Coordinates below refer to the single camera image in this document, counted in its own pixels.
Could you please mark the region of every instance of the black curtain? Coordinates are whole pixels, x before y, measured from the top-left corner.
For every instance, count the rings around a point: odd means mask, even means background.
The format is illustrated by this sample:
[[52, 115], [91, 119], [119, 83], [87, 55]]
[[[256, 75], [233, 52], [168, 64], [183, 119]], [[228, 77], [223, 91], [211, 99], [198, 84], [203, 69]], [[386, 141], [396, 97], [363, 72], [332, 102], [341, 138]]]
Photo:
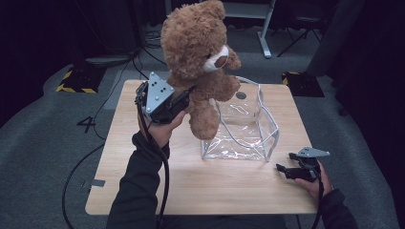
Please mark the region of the black curtain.
[[401, 228], [405, 228], [404, 11], [399, 0], [366, 1], [328, 72], [338, 85], [337, 100], [356, 121], [392, 189]]
[[45, 14], [36, 1], [0, 1], [0, 127], [41, 97], [48, 77], [69, 63]]

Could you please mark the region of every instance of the equipment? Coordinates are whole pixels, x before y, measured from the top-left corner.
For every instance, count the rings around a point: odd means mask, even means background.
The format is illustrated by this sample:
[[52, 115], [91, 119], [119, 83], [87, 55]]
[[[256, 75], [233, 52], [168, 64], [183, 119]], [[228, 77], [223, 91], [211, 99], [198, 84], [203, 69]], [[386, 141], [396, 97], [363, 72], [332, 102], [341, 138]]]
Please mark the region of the equipment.
[[289, 153], [288, 155], [290, 159], [297, 160], [301, 168], [286, 168], [283, 165], [276, 164], [277, 170], [284, 173], [286, 178], [301, 178], [314, 182], [318, 178], [318, 175], [321, 174], [321, 169], [316, 158], [318, 156], [330, 156], [330, 153], [304, 147], [297, 154]]
[[153, 123], [168, 124], [179, 112], [188, 107], [192, 87], [172, 99], [174, 88], [151, 72], [149, 81], [143, 82], [137, 89], [136, 103], [141, 105], [145, 116]]

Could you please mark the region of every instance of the teddy bear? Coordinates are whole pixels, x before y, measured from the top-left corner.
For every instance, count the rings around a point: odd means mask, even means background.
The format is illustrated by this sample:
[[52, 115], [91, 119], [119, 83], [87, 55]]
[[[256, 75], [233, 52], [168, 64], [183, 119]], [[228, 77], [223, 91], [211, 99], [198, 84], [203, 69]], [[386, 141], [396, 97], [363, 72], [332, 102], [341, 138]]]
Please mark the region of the teddy bear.
[[163, 22], [160, 43], [174, 97], [193, 88], [189, 105], [190, 129], [201, 140], [215, 137], [220, 115], [210, 99], [227, 101], [238, 92], [239, 79], [224, 68], [241, 68], [238, 55], [227, 46], [224, 4], [207, 0], [175, 9]]

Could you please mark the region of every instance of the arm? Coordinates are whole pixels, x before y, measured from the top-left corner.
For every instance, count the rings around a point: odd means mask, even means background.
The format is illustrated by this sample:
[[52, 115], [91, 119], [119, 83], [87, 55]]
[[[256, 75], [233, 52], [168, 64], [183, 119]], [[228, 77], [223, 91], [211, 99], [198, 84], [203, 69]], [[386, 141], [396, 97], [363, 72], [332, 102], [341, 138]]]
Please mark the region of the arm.
[[[321, 162], [319, 162], [319, 166], [321, 168], [322, 174], [321, 179], [325, 188], [321, 206], [321, 215], [322, 220], [324, 221], [325, 228], [358, 228], [351, 211], [343, 203], [343, 201], [345, 200], [345, 196], [338, 189], [332, 189], [328, 174], [325, 172], [325, 169]], [[313, 198], [318, 199], [318, 180], [315, 180], [314, 182], [308, 182], [306, 180], [296, 178], [294, 181], [305, 188]]]
[[343, 201], [345, 196], [335, 189], [322, 199], [322, 220], [325, 228], [358, 228], [354, 216]]
[[[151, 125], [148, 132], [165, 154], [169, 154], [169, 139], [178, 127], [184, 112], [167, 125]], [[107, 228], [155, 228], [158, 199], [156, 192], [160, 185], [159, 170], [162, 164], [160, 152], [148, 142], [146, 133], [140, 131], [132, 141], [137, 149], [131, 155], [124, 177], [119, 182], [119, 191], [111, 207]]]

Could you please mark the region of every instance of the wooden table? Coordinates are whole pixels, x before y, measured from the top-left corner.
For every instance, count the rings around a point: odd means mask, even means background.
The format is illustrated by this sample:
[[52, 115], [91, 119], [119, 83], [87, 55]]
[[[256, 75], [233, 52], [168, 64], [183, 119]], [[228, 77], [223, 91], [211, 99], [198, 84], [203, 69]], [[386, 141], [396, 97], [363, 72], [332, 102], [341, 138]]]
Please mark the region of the wooden table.
[[[141, 81], [127, 80], [96, 171], [103, 187], [93, 186], [86, 211], [108, 215], [119, 180], [136, 147], [132, 135], [139, 130], [136, 89]], [[309, 138], [285, 85], [263, 84], [265, 104], [280, 128], [280, 138], [270, 162], [241, 159], [202, 159], [201, 142], [189, 129], [187, 115], [170, 141], [170, 191], [166, 215], [306, 214], [316, 212], [309, 194], [276, 170], [276, 163], [298, 167], [288, 153], [310, 146]], [[164, 170], [160, 170], [159, 202], [163, 196]]]

